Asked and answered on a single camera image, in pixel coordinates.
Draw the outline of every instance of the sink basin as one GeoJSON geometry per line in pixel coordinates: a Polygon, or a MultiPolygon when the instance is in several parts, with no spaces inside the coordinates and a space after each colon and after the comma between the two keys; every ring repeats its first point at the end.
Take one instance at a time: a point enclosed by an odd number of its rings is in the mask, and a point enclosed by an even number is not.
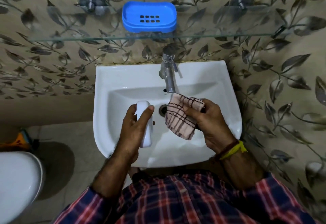
{"type": "MultiPolygon", "coordinates": [[[[178,68],[176,92],[217,103],[230,130],[239,139],[241,114],[225,62],[180,63],[178,68]]],[[[160,64],[97,66],[93,126],[96,144],[104,156],[108,157],[114,151],[128,107],[140,100],[155,106],[153,144],[139,149],[133,166],[181,166],[214,155],[206,146],[201,131],[196,130],[191,140],[184,140],[166,127],[159,108],[169,103],[171,94],[164,92],[165,81],[159,77],[159,70],[160,64]]]]}

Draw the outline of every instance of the drain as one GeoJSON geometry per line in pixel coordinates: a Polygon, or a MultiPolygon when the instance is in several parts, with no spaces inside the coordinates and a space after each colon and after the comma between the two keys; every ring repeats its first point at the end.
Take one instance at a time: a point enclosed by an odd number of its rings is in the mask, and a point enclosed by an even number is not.
{"type": "Polygon", "coordinates": [[[166,111],[168,109],[168,105],[162,105],[160,106],[158,113],[162,116],[165,117],[166,111]]]}

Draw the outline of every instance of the towel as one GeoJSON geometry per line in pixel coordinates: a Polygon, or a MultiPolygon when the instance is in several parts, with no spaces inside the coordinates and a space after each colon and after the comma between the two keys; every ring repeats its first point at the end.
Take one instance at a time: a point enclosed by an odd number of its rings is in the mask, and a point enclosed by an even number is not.
{"type": "Polygon", "coordinates": [[[187,116],[183,111],[183,107],[188,106],[195,110],[201,111],[205,104],[197,98],[185,97],[183,95],[174,93],[167,107],[165,115],[166,126],[177,136],[191,140],[195,134],[196,120],[187,116]]]}

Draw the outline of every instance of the toilet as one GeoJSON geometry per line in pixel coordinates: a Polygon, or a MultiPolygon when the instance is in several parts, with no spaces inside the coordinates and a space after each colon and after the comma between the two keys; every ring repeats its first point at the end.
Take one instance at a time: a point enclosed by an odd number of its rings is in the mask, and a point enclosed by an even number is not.
{"type": "Polygon", "coordinates": [[[41,192],[45,170],[29,152],[0,152],[0,224],[18,217],[41,192]]]}

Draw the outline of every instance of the person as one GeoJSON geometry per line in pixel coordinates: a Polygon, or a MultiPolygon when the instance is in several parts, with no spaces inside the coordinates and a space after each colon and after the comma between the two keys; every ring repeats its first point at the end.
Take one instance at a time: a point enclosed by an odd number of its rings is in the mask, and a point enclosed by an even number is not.
{"type": "Polygon", "coordinates": [[[184,107],[202,130],[208,148],[220,158],[228,184],[209,171],[150,177],[132,176],[122,190],[154,107],[138,121],[136,105],[123,120],[115,151],[80,197],[54,221],[61,223],[315,223],[291,191],[265,172],[240,146],[219,106],[203,100],[206,113],[184,107]]]}

